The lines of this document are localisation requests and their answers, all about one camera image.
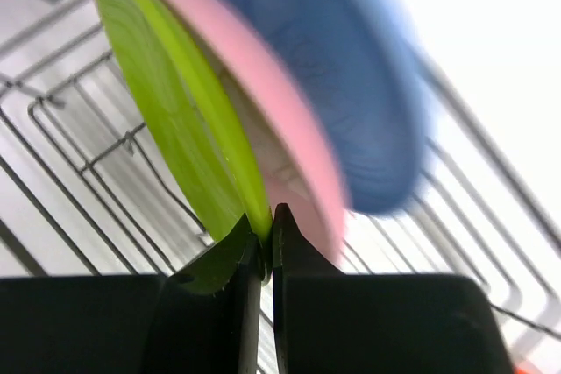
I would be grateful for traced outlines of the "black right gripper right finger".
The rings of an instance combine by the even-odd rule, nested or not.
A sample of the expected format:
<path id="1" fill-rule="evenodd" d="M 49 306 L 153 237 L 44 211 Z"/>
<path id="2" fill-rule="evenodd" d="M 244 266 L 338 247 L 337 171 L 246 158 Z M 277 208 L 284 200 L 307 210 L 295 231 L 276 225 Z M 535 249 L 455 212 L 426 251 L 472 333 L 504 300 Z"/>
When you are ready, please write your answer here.
<path id="1" fill-rule="evenodd" d="M 509 373 L 477 284 L 455 274 L 346 274 L 273 220 L 273 329 L 282 373 Z"/>

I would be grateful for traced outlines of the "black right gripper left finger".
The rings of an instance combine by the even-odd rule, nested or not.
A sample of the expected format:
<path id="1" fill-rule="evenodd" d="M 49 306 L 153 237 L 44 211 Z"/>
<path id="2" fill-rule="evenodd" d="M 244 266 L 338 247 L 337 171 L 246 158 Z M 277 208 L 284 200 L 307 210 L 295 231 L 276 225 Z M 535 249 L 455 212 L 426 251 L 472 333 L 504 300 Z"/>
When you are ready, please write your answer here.
<path id="1" fill-rule="evenodd" d="M 172 276 L 4 278 L 4 373 L 253 373 L 259 241 L 241 218 Z"/>

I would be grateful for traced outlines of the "pink plate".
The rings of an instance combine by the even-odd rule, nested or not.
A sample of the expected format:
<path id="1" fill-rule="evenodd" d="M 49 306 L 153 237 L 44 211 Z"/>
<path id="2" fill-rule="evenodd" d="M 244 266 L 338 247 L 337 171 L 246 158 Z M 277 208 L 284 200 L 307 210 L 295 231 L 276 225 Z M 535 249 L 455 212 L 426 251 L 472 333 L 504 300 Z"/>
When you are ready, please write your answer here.
<path id="1" fill-rule="evenodd" d="M 347 197 L 329 143 L 284 66 L 251 26 L 218 1 L 240 23 L 232 33 L 237 58 L 222 59 L 218 74 L 258 160 L 272 217 L 287 204 L 302 235 L 337 264 Z"/>

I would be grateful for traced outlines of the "green plate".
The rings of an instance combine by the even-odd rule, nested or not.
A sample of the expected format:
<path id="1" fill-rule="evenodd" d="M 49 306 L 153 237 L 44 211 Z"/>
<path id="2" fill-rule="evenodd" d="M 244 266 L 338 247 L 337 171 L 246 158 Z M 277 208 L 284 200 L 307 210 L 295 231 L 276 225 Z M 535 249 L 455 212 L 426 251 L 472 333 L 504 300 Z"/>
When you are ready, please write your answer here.
<path id="1" fill-rule="evenodd" d="M 231 232 L 246 219 L 259 239 L 260 275 L 271 277 L 273 224 L 266 183 L 219 77 L 235 60 L 240 28 L 218 0 L 95 0 L 127 87 L 167 167 L 210 236 L 228 254 L 205 282 L 236 262 Z"/>

